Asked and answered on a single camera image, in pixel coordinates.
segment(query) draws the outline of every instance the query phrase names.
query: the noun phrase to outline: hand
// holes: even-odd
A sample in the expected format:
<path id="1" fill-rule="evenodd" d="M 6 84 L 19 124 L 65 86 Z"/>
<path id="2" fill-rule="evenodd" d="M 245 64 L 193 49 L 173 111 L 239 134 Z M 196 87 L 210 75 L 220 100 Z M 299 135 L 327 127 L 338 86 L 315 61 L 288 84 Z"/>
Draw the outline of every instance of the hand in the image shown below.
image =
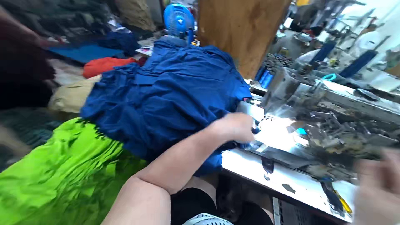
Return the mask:
<path id="1" fill-rule="evenodd" d="M 360 188 L 355 198 L 356 225 L 400 222 L 400 155 L 383 151 L 383 161 L 363 160 L 358 166 Z"/>
<path id="2" fill-rule="evenodd" d="M 251 132 L 254 120 L 242 112 L 229 113 L 223 118 L 214 121 L 210 128 L 214 133 L 221 135 L 225 141 L 252 141 Z"/>

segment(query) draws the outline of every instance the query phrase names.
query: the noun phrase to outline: blue cloth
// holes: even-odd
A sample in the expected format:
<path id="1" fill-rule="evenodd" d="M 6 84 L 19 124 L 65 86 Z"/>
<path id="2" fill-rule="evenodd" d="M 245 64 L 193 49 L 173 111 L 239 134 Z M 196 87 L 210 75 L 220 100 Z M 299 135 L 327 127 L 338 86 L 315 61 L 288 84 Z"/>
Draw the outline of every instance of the blue cloth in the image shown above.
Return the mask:
<path id="1" fill-rule="evenodd" d="M 105 39 L 98 40 L 98 45 L 105 48 L 121 49 L 130 56 L 136 55 L 140 48 L 134 33 L 109 32 Z"/>
<path id="2" fill-rule="evenodd" d="M 103 73 L 81 116 L 134 155 L 152 161 L 182 139 L 228 112 L 249 86 L 229 54 L 214 46 L 178 48 L 154 44 L 143 67 L 136 63 Z M 222 149 L 202 166 L 204 174 L 221 166 Z"/>
<path id="3" fill-rule="evenodd" d="M 113 57 L 119 54 L 124 54 L 122 50 L 103 48 L 96 43 L 80 43 L 78 45 L 71 44 L 67 46 L 50 47 L 49 51 L 71 58 L 80 63 L 86 64 L 94 59 Z"/>

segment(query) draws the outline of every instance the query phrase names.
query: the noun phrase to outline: green garment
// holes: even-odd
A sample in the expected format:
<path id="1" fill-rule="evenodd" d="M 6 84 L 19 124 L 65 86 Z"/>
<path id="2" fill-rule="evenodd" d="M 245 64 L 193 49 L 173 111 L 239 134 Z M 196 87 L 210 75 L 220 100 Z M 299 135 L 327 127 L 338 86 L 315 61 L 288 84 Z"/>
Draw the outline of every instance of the green garment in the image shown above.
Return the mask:
<path id="1" fill-rule="evenodd" d="M 0 224 L 100 224 L 146 161 L 80 118 L 0 173 Z"/>

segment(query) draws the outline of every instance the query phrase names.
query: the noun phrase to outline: wooden panel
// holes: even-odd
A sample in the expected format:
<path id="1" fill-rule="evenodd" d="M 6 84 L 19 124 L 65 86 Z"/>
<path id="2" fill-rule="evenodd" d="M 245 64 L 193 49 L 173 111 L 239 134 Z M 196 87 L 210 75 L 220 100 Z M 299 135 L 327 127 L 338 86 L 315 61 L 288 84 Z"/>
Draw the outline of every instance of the wooden panel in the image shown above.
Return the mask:
<path id="1" fill-rule="evenodd" d="M 240 74 L 254 78 L 290 0 L 200 0 L 198 39 L 230 53 Z"/>

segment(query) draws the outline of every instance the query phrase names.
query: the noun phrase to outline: metal machine part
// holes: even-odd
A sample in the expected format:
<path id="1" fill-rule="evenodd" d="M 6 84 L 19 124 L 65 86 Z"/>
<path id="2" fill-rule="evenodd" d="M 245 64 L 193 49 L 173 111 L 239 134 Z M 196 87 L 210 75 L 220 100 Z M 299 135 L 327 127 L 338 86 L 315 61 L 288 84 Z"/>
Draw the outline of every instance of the metal machine part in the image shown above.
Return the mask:
<path id="1" fill-rule="evenodd" d="M 276 73 L 261 106 L 267 115 L 248 150 L 315 177 L 351 182 L 356 158 L 399 144 L 400 104 L 290 68 Z"/>

